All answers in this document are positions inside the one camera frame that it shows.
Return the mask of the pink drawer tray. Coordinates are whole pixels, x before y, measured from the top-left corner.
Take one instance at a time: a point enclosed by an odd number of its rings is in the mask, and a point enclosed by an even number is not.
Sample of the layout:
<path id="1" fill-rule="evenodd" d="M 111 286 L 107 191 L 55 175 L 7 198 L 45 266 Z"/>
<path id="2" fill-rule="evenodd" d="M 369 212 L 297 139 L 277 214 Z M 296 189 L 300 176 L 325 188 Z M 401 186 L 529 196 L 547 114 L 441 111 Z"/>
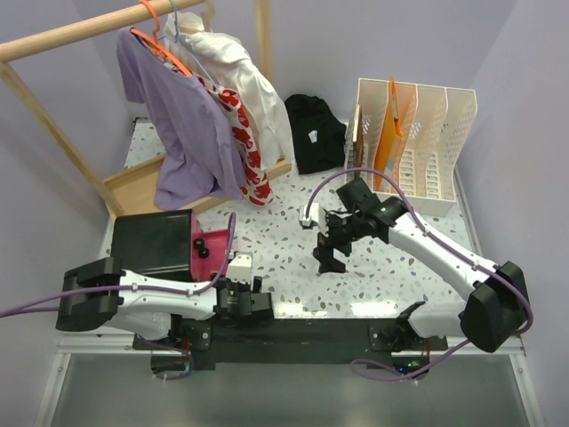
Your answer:
<path id="1" fill-rule="evenodd" d="M 197 217 L 192 215 L 189 231 L 189 267 L 193 281 L 210 281 L 219 271 L 225 273 L 227 268 L 222 268 L 221 265 L 226 259 L 229 230 L 204 231 Z M 210 250 L 210 255 L 202 259 L 198 252 L 204 247 Z"/>

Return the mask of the Three Days To See book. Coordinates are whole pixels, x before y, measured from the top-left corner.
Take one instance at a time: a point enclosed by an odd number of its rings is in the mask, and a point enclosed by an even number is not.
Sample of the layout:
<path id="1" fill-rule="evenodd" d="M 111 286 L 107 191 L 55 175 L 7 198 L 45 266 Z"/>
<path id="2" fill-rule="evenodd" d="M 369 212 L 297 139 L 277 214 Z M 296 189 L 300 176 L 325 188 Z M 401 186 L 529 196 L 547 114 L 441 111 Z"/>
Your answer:
<path id="1" fill-rule="evenodd" d="M 346 136 L 347 168 L 365 165 L 365 129 L 362 107 L 357 104 L 349 122 Z"/>

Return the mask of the orange folder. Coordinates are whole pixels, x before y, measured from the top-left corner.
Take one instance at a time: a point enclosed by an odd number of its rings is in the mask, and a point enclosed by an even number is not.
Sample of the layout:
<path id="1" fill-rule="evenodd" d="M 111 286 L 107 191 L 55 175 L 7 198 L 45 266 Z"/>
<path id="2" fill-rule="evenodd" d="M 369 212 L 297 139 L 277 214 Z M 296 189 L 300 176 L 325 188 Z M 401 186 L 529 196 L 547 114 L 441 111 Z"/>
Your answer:
<path id="1" fill-rule="evenodd" d="M 373 168 L 398 182 L 400 163 L 405 144 L 417 109 L 416 85 L 398 83 L 391 77 L 388 83 L 388 101 L 378 146 L 373 158 Z"/>

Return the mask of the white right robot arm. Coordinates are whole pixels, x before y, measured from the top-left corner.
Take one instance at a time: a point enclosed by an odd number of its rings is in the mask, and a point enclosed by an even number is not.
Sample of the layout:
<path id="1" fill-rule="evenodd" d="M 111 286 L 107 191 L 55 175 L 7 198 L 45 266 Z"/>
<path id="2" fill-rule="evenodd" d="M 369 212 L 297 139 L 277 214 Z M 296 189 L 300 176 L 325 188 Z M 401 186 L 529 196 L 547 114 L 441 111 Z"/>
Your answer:
<path id="1" fill-rule="evenodd" d="M 318 228 L 313 255 L 320 272 L 344 272 L 346 266 L 334 252 L 350 255 L 354 242 L 378 238 L 424 264 L 461 298 L 439 306 L 416 302 L 405 309 L 396 328 L 402 347 L 414 350 L 431 337 L 462 336 L 492 353 L 530 324 L 525 277 L 515 263 L 499 265 L 458 245 L 403 199 L 379 199 L 361 178 L 338 188 L 337 195 L 345 213 L 333 213 L 314 201 L 300 212 L 302 228 Z"/>

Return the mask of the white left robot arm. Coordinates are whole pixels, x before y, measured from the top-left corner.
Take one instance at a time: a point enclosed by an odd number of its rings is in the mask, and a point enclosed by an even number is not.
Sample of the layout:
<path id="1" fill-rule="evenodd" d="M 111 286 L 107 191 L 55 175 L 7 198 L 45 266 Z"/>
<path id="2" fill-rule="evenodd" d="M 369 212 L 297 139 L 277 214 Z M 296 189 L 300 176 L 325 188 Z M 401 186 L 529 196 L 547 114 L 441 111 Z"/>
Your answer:
<path id="1" fill-rule="evenodd" d="M 124 270 L 107 257 L 69 270 L 64 275 L 56 329 L 64 333 L 113 327 L 178 347 L 184 327 L 174 316 L 238 322 L 272 319 L 272 295 L 261 291 L 262 278 L 252 274 L 252 254 L 238 253 L 225 273 L 210 282 L 151 278 Z"/>

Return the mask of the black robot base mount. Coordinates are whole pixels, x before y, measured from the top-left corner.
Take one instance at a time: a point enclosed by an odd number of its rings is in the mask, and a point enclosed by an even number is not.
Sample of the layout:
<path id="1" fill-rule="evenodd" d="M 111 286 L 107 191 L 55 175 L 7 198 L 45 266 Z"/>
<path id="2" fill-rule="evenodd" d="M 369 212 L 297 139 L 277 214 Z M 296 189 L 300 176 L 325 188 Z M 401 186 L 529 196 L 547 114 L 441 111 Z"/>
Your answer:
<path id="1" fill-rule="evenodd" d="M 381 363 L 407 374 L 429 362 L 427 352 L 446 350 L 445 338 L 420 338 L 407 324 L 410 309 L 397 318 L 213 318 L 174 320 L 173 331 L 158 342 L 135 337 L 135 350 L 180 350 L 167 362 L 151 359 L 155 373 L 213 370 L 219 364 L 342 365 L 355 359 Z"/>

